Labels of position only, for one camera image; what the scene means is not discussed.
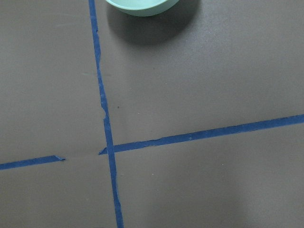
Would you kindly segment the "mint green bowl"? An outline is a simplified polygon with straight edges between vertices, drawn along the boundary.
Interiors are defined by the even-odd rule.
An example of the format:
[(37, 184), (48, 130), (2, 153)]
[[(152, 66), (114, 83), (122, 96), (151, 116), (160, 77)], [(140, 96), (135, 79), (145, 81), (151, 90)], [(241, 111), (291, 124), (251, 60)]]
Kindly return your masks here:
[(106, 2), (123, 13), (148, 17), (167, 11), (179, 0), (106, 0)]

